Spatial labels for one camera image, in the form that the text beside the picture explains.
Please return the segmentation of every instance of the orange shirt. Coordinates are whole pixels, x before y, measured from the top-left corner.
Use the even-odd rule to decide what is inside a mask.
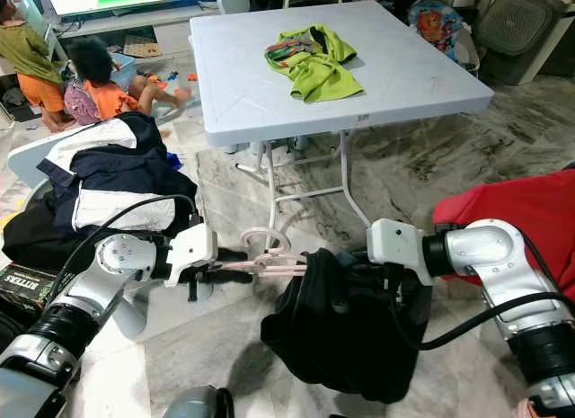
[[[84,88],[92,96],[100,120],[107,120],[122,112],[122,103],[126,103],[132,111],[137,110],[137,100],[126,94],[119,85],[110,81],[102,87],[94,87],[90,81],[84,83]]]

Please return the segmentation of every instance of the tile floor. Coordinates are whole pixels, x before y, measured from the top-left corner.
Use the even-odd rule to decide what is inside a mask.
[[[429,227],[433,206],[450,194],[481,182],[549,173],[573,159],[572,81],[540,77],[523,87],[492,86],[496,97],[487,111],[366,129],[355,136],[352,190],[370,218]],[[221,243],[237,245],[243,228],[267,223],[265,184],[233,167],[252,155],[228,156],[210,148],[198,108],[162,128],[172,131],[166,145],[182,159],[182,171],[200,184],[200,202]],[[0,217],[17,210],[29,191],[6,169],[6,154],[47,135],[42,127],[24,130],[22,125],[0,131]],[[312,142],[308,155],[326,152],[336,141],[321,135]],[[274,153],[292,155],[282,148]],[[307,188],[335,180],[336,171],[333,165],[286,168],[280,187]],[[365,229],[338,197],[282,206],[279,227],[297,251],[365,244]],[[259,342],[259,323],[284,285],[262,280],[216,286],[202,303],[188,303],[185,288],[164,289],[158,283],[129,290],[135,305],[147,307],[145,331],[128,339],[113,320],[106,324],[84,356],[64,416],[161,417],[181,391],[202,384],[228,387],[240,418],[505,417],[523,395],[518,368],[493,324],[423,352],[409,394],[394,405],[303,384]],[[461,282],[439,281],[427,338],[478,313],[478,297]]]

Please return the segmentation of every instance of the red fabric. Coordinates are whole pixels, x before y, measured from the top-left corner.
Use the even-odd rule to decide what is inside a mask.
[[[575,170],[483,184],[442,200],[434,223],[468,224],[499,218],[521,228],[535,244],[563,293],[575,300]],[[526,249],[532,267],[539,269]],[[480,284],[477,277],[464,278]]]

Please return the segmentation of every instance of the orange shorts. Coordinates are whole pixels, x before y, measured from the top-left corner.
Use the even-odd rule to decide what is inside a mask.
[[[18,74],[18,82],[31,104],[46,108],[48,112],[64,110],[64,97],[59,85],[25,74]]]

